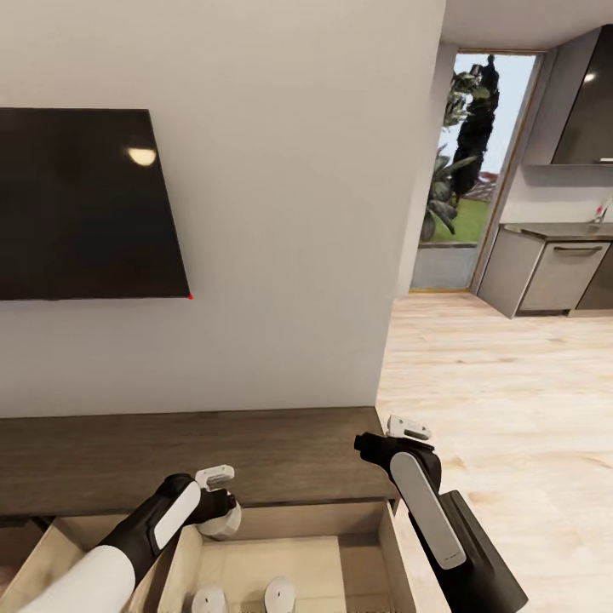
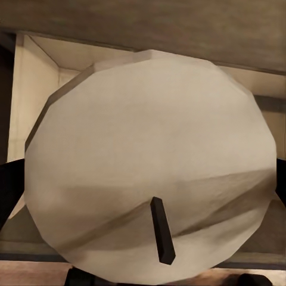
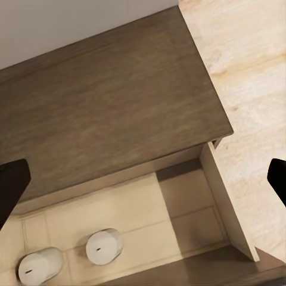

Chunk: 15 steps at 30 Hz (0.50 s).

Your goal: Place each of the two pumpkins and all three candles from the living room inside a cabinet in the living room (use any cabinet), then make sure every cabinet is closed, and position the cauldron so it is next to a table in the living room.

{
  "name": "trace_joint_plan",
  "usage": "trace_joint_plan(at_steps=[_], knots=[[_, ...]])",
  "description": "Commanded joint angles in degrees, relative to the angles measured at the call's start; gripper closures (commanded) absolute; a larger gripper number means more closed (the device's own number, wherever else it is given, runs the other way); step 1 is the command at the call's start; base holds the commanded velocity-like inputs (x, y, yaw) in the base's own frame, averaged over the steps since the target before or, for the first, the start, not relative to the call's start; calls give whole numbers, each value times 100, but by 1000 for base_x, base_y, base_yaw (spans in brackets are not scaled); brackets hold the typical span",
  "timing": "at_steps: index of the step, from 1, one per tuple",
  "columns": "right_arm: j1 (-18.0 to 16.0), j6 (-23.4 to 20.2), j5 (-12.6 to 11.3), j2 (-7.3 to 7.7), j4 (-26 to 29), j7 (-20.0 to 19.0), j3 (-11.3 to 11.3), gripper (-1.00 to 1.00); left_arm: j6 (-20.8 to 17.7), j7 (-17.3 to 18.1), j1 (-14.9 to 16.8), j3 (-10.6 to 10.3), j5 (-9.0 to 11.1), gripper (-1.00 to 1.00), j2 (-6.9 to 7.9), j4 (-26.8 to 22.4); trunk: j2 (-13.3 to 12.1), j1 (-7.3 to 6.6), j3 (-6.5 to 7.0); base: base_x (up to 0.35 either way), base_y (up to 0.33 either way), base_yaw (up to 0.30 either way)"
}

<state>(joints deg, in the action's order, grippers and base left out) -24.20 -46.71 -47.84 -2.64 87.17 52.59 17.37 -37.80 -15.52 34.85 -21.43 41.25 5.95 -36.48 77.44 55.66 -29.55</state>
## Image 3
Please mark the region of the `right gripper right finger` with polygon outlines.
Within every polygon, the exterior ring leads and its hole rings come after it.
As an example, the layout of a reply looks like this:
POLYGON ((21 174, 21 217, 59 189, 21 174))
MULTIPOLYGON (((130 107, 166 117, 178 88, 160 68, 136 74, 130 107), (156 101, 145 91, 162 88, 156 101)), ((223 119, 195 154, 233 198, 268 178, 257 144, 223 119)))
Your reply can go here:
POLYGON ((267 179, 286 207, 286 160, 271 160, 267 179))

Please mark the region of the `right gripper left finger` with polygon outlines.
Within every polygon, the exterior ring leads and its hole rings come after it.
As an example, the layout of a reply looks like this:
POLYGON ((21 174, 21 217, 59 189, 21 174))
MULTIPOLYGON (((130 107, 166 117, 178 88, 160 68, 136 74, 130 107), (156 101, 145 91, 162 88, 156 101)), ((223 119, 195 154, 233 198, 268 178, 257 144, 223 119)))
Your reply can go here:
POLYGON ((25 158, 0 165, 0 230, 31 181, 25 158))

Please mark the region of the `pillar candle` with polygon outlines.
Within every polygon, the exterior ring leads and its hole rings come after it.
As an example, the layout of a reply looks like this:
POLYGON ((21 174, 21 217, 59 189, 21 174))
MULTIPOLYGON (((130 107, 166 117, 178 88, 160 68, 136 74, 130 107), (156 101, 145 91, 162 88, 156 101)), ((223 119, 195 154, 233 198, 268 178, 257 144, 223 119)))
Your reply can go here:
POLYGON ((58 275, 64 264, 64 256, 56 247, 48 247, 29 253, 18 268, 20 280, 26 286, 40 286, 58 275))
POLYGON ((105 266, 118 257, 124 249, 124 238, 119 230, 106 228, 94 233, 86 243, 89 260, 98 266, 105 266))

